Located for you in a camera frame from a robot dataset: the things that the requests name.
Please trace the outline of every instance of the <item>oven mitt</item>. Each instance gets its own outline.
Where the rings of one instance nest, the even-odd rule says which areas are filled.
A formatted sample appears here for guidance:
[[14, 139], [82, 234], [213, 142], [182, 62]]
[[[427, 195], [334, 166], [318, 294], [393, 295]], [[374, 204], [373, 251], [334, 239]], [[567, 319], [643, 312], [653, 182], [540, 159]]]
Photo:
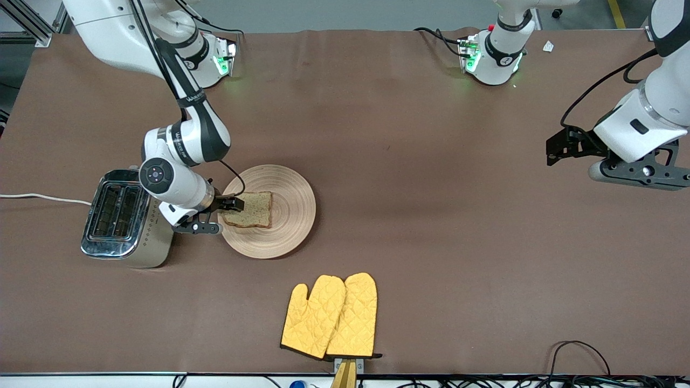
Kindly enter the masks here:
[[345, 306], [328, 344], [329, 358], [377, 358], [374, 355], [376, 328], [376, 283], [368, 273], [345, 280]]
[[345, 284], [335, 276], [321, 275], [311, 295], [307, 293], [306, 284], [293, 289], [280, 347], [322, 359], [345, 303]]

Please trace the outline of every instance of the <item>yellow floor stripe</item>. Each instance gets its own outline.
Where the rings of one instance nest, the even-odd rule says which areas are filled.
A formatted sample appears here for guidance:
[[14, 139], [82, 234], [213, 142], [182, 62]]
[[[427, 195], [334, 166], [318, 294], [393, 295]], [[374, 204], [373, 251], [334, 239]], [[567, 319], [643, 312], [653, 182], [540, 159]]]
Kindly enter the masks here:
[[616, 28], [625, 28], [625, 21], [623, 21], [623, 15], [620, 13], [620, 7], [616, 0], [609, 0], [609, 7], [611, 8], [611, 14], [613, 14], [613, 20], [615, 21]]

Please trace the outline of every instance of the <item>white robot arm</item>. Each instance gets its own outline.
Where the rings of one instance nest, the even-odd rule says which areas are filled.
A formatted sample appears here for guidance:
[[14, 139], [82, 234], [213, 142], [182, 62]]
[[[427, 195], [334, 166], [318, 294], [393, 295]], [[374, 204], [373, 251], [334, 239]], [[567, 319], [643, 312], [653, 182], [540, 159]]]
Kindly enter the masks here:
[[[649, 21], [661, 66], [593, 130], [566, 126], [549, 139], [549, 166], [565, 157], [601, 155], [589, 169], [594, 180], [669, 191], [690, 186], [690, 169], [674, 165], [678, 139], [690, 126], [690, 0], [656, 0]], [[668, 154], [660, 163], [662, 151]]]
[[219, 225], [208, 219], [202, 222], [199, 213], [210, 215], [219, 208], [241, 211], [243, 203], [232, 195], [220, 195], [190, 167], [221, 160], [230, 148], [230, 135], [184, 60], [173, 44], [153, 36], [146, 18], [139, 18], [146, 8], [143, 1], [65, 0], [64, 4], [94, 56], [168, 82], [187, 118], [146, 133], [139, 180], [161, 200], [160, 210], [174, 230], [220, 232]]
[[483, 30], [461, 43], [465, 72], [487, 85], [500, 85], [518, 71], [524, 45], [535, 28], [531, 8], [562, 8], [580, 0], [493, 0], [499, 7], [493, 30]]

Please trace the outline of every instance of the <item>gray floor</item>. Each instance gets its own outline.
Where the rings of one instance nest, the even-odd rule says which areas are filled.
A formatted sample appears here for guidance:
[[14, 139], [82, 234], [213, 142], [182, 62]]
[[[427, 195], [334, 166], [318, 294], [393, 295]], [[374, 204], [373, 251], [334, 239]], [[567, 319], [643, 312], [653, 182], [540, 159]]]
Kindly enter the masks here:
[[[652, 1], [618, 0], [628, 28], [642, 25]], [[245, 32], [485, 28], [497, 15], [490, 0], [205, 0], [195, 9], [219, 26]], [[564, 9], [559, 19], [553, 19], [550, 10], [540, 16], [545, 30], [615, 28], [607, 0], [581, 0]], [[0, 30], [8, 23], [14, 22], [0, 13]], [[0, 82], [20, 86], [33, 50], [31, 45], [0, 42]], [[16, 96], [16, 90], [0, 85], [0, 108], [10, 111]]]

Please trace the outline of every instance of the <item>white cable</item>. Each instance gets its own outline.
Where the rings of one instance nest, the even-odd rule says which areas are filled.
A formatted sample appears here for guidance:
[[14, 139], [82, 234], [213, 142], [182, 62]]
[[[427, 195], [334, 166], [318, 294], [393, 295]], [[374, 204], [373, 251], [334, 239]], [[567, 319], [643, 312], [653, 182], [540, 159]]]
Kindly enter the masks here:
[[38, 198], [43, 198], [44, 200], [51, 200], [51, 201], [72, 202], [72, 203], [75, 203], [75, 204], [85, 204], [85, 205], [87, 205], [87, 206], [91, 206], [91, 202], [80, 201], [80, 200], [67, 200], [66, 198], [50, 197], [50, 196], [48, 196], [48, 195], [43, 195], [43, 194], [35, 194], [35, 193], [29, 193], [29, 194], [0, 194], [0, 198], [31, 198], [31, 197], [38, 197]]

